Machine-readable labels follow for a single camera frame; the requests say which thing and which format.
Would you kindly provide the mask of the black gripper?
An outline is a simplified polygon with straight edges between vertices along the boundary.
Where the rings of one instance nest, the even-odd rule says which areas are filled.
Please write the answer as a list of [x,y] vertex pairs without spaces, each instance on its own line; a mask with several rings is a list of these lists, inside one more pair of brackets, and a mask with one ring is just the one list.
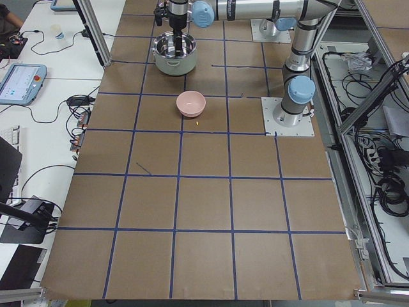
[[182,54],[182,32],[187,27],[188,1],[165,1],[162,6],[159,4],[153,11],[155,23],[162,25],[163,18],[167,18],[169,25],[174,29],[174,49],[175,56]]

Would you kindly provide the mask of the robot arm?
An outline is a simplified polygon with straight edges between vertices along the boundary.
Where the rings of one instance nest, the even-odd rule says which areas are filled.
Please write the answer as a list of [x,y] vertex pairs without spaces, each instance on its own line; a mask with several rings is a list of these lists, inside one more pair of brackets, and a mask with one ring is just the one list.
[[279,18],[276,21],[272,19],[262,19],[259,25],[259,31],[265,36],[277,36],[283,31],[287,31],[295,26],[297,20],[291,18]]
[[181,49],[181,34],[191,18],[200,28],[216,20],[280,19],[295,20],[295,35],[291,52],[282,68],[284,96],[275,107],[273,118],[283,127],[297,126],[304,108],[312,100],[316,86],[308,76],[314,45],[319,42],[318,28],[327,15],[335,12],[337,1],[166,1],[153,11],[155,22],[161,26],[167,18]]

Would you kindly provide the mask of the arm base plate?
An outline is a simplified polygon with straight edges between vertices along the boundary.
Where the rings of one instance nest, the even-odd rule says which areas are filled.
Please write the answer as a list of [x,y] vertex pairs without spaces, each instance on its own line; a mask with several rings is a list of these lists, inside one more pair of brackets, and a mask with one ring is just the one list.
[[267,19],[251,19],[251,31],[254,42],[291,43],[289,31],[279,31]]
[[307,106],[301,114],[288,114],[281,106],[281,97],[262,97],[261,105],[265,134],[267,136],[287,136],[311,138],[315,136]]

